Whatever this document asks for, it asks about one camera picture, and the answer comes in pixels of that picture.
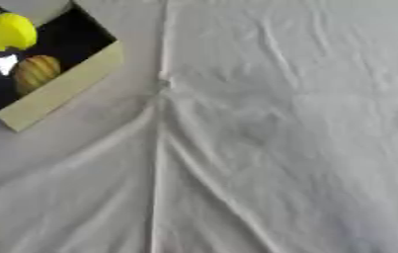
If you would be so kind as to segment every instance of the open box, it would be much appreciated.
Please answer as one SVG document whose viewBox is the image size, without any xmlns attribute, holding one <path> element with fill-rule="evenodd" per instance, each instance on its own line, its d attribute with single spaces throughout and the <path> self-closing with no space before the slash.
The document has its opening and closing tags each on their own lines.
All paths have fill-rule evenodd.
<svg viewBox="0 0 398 253">
<path fill-rule="evenodd" d="M 14 78 L 0 80 L 0 120 L 20 131 L 43 119 L 78 93 L 100 81 L 122 63 L 120 42 L 79 5 L 38 28 L 38 43 L 22 57 L 49 55 L 62 73 L 34 92 L 20 97 Z"/>
</svg>

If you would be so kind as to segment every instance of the crease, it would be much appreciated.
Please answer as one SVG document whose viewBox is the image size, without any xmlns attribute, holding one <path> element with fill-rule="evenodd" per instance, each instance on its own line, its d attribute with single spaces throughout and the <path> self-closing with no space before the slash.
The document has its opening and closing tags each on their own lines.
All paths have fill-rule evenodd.
<svg viewBox="0 0 398 253">
<path fill-rule="evenodd" d="M 323 27 L 326 26 L 326 7 L 323 4 L 320 4 L 319 6 L 317 6 L 320 8 L 314 8 L 310 3 L 308 3 L 308 0 L 300 0 L 300 2 L 302 2 L 306 6 L 306 8 L 309 10 L 309 13 L 312 13 L 312 30 L 310 33 L 311 37 L 316 42 L 318 48 L 323 53 L 323 55 L 327 56 L 332 54 L 330 43 L 323 29 Z"/>
<path fill-rule="evenodd" d="M 160 88 L 158 90 L 158 95 L 164 94 L 165 90 L 171 89 L 171 81 L 167 77 L 168 74 L 165 73 L 166 71 L 166 66 L 169 65 L 168 58 L 166 57 L 166 51 L 168 50 L 168 40 L 170 39 L 168 37 L 168 27 L 172 26 L 173 24 L 170 24 L 170 20 L 168 19 L 168 14 L 169 14 L 169 9 L 170 9 L 170 0 L 158 0 L 159 3 L 162 5 L 162 10 L 161 10 L 161 17 L 160 17 L 160 26 L 159 26 L 159 33 L 160 33 L 160 39 L 159 39 L 159 52 L 158 52 L 158 79 L 159 79 L 159 84 Z M 150 195 L 150 205 L 148 206 L 148 213 L 149 217 L 147 219 L 146 223 L 146 229 L 147 229 L 147 243 L 145 246 L 145 251 L 148 253 L 157 253 L 158 252 L 158 241 L 157 241 L 157 223 L 159 222 L 159 191 L 163 191 L 162 189 L 162 182 L 161 182 L 161 175 L 160 175 L 160 152 L 161 152 L 161 144 L 162 144 L 162 139 L 163 139 L 163 129 L 162 129 L 162 119 L 163 119 L 163 111 L 164 111 L 164 103 L 163 99 L 161 99 L 162 96 L 156 96 L 155 97 L 155 123 L 156 123 L 156 128 L 154 132 L 154 148 L 152 150 L 152 193 Z"/>
<path fill-rule="evenodd" d="M 270 62 L 278 64 L 284 78 L 293 88 L 299 88 L 300 84 L 297 70 L 283 55 L 279 47 L 279 42 L 272 29 L 269 28 L 268 24 L 265 22 L 257 21 L 252 17 L 250 17 L 250 20 L 258 31 L 257 45 L 259 49 Z"/>
<path fill-rule="evenodd" d="M 117 143 L 121 142 L 125 137 L 132 135 L 139 131 L 139 127 L 144 124 L 144 121 L 149 117 L 151 103 L 145 105 L 139 114 L 136 115 L 125 125 L 121 125 L 116 130 L 111 131 L 106 136 L 102 136 L 89 144 L 68 154 L 63 160 L 51 164 L 42 165 L 40 168 L 31 166 L 24 171 L 14 171 L 0 178 L 0 194 L 4 192 L 5 187 L 14 185 L 22 185 L 26 181 L 33 181 L 35 178 L 43 178 L 46 176 L 53 176 L 58 173 L 68 172 L 68 169 L 76 169 L 78 165 L 93 159 L 98 155 L 104 153 L 109 148 L 114 147 Z"/>
<path fill-rule="evenodd" d="M 175 147 L 175 151 L 177 152 L 174 152 L 175 155 L 178 156 L 177 160 L 186 165 L 185 168 L 192 178 L 194 178 L 214 200 L 220 203 L 222 207 L 235 217 L 245 228 L 245 231 L 251 234 L 264 250 L 267 252 L 283 253 L 284 251 L 271 241 L 265 229 L 252 218 L 252 215 L 246 208 L 237 204 L 234 200 L 227 200 L 225 198 L 226 193 L 224 193 L 224 191 L 205 173 L 200 171 L 198 160 L 204 160 L 212 167 L 218 167 L 218 163 L 223 164 L 223 162 L 219 162 L 215 156 L 209 158 L 208 154 L 203 153 L 203 150 L 208 149 L 196 145 L 199 141 L 193 140 L 193 135 L 187 131 L 187 129 L 191 128 L 183 127 L 178 121 L 179 118 L 180 117 L 174 117 L 170 119 L 171 125 L 169 127 L 169 129 L 175 132 L 171 135 L 177 136 L 177 138 L 169 138 L 170 143 Z"/>
<path fill-rule="evenodd" d="M 175 139 L 171 139 L 173 147 L 175 147 L 174 154 L 172 154 L 177 161 L 184 164 L 185 171 L 193 178 L 198 185 L 227 213 L 232 215 L 244 227 L 245 232 L 251 235 L 257 241 L 258 246 L 263 248 L 266 252 L 282 253 L 283 251 L 271 241 L 265 230 L 253 219 L 249 211 L 238 204 L 233 198 L 228 197 L 227 193 L 219 189 L 217 184 L 212 181 L 205 173 L 199 169 L 199 163 L 191 155 L 190 151 L 183 151 L 186 149 L 182 143 Z"/>
</svg>

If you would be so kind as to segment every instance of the white tablecloth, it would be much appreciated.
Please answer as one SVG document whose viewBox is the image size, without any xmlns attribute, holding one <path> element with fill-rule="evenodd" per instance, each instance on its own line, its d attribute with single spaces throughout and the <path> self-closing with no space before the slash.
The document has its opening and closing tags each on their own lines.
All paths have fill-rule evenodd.
<svg viewBox="0 0 398 253">
<path fill-rule="evenodd" d="M 398 253 L 398 0 L 79 2 L 125 65 L 0 124 L 0 253 Z"/>
</svg>

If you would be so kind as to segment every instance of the yellow ball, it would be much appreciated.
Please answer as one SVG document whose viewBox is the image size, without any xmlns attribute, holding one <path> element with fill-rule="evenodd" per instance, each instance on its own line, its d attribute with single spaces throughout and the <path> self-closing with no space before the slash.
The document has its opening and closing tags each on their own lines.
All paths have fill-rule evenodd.
<svg viewBox="0 0 398 253">
<path fill-rule="evenodd" d="M 8 47 L 25 50 L 38 40 L 38 32 L 33 23 L 15 13 L 0 14 L 0 51 Z"/>
<path fill-rule="evenodd" d="M 60 63 L 51 56 L 37 55 L 21 61 L 14 73 L 16 89 L 21 96 L 28 95 L 58 76 Z"/>
</svg>

